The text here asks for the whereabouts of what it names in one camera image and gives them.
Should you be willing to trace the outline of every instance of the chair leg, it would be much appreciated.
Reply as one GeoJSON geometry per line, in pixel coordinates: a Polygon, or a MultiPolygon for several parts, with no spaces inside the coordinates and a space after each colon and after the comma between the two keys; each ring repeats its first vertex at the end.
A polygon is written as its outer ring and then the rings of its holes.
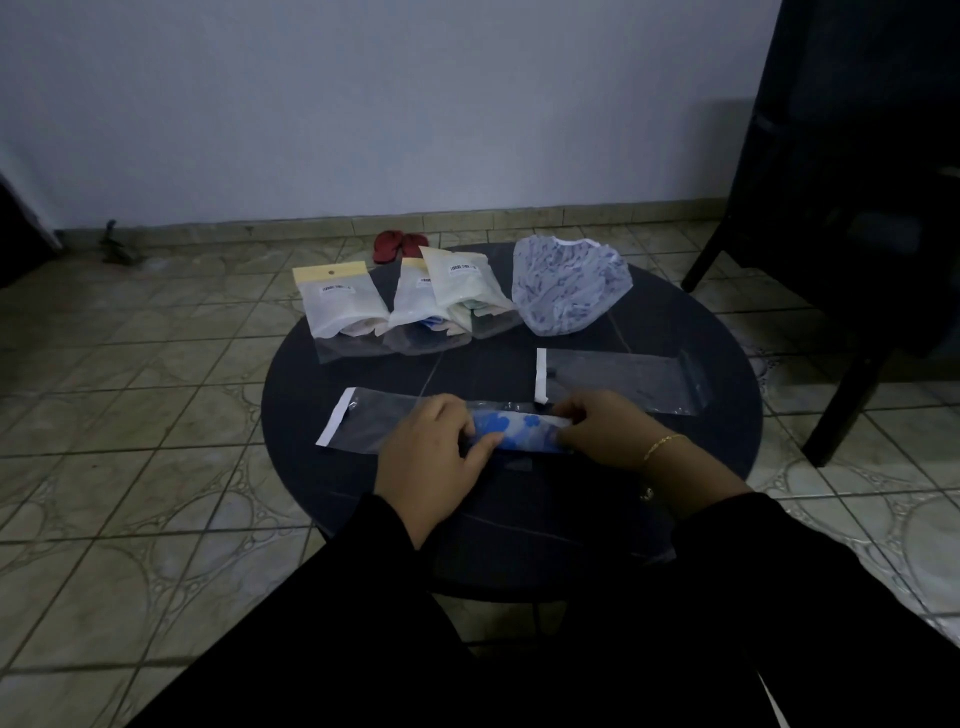
{"type": "Polygon", "coordinates": [[[823,468],[840,447],[860,410],[873,395],[880,368],[892,352],[884,348],[858,354],[843,375],[827,411],[820,416],[820,422],[802,448],[806,459],[817,468],[823,468]]]}
{"type": "Polygon", "coordinates": [[[723,252],[724,237],[727,233],[724,227],[725,225],[725,222],[720,223],[713,232],[713,235],[710,236],[710,240],[703,251],[697,255],[697,259],[693,261],[693,265],[690,267],[690,270],[687,271],[686,276],[684,276],[684,282],[682,282],[680,286],[687,293],[690,293],[697,287],[697,283],[699,283],[700,279],[707,273],[709,267],[713,265],[717,256],[723,252]]]}

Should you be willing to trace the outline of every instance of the table top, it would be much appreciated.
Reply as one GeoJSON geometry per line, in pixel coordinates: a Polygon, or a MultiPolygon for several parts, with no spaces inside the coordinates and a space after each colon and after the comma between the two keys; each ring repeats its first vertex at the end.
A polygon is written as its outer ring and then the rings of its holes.
{"type": "MultiPolygon", "coordinates": [[[[484,253],[503,291],[513,281],[510,244],[465,246],[484,253]]],[[[405,395],[451,392],[465,400],[532,402],[536,349],[676,356],[702,363],[712,399],[698,416],[655,415],[746,477],[759,449],[762,410],[750,362],[727,328],[680,288],[631,266],[634,287],[583,331],[538,337],[520,326],[424,356],[340,358],[320,364],[306,319],[276,353],[263,391],[264,440],[276,472],[326,537],[372,490],[376,456],[315,445],[350,386],[405,395]]],[[[392,302],[399,263],[371,273],[392,302]]],[[[597,560],[672,557],[672,521],[639,499],[633,477],[580,455],[498,451],[460,509],[423,547],[431,589],[465,598],[547,601],[568,596],[597,560]]]]}

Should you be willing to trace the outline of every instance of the wall baseboard tile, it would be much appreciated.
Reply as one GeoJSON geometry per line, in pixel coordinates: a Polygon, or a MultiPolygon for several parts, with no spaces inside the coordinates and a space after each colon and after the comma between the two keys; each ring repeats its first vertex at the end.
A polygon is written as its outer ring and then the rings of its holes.
{"type": "MultiPolygon", "coordinates": [[[[113,238],[123,243],[132,243],[136,247],[156,248],[204,243],[351,237],[375,235],[384,230],[439,232],[623,225],[680,220],[715,220],[723,216],[726,206],[726,199],[709,198],[625,205],[524,207],[464,212],[424,212],[412,215],[198,223],[154,228],[115,228],[113,238]]],[[[95,248],[103,234],[103,228],[75,228],[57,231],[57,238],[66,248],[82,250],[95,248]]]]}

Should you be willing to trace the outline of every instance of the black sleeve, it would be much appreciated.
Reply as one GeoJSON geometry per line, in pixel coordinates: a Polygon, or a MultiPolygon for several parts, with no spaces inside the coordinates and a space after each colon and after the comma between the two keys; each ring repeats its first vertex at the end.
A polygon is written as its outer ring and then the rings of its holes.
{"type": "Polygon", "coordinates": [[[375,674],[414,664],[468,669],[472,658],[426,591],[419,556],[394,509],[363,496],[336,538],[132,724],[169,728],[190,709],[209,710],[229,725],[252,724],[257,704],[238,695],[245,679],[260,698],[282,695],[274,717],[291,717],[303,708],[300,701],[310,705],[330,690],[335,700],[338,686],[365,690],[375,674]]]}
{"type": "Polygon", "coordinates": [[[960,684],[960,650],[830,537],[761,494],[710,506],[674,531],[710,622],[746,653],[791,726],[925,712],[960,684]]]}

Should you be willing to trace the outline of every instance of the white wall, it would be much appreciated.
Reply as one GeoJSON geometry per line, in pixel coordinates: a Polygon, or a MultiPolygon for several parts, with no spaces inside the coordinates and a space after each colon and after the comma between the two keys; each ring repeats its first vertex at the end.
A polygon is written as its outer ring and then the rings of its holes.
{"type": "Polygon", "coordinates": [[[50,225],[716,197],[779,0],[6,0],[50,225]]]}

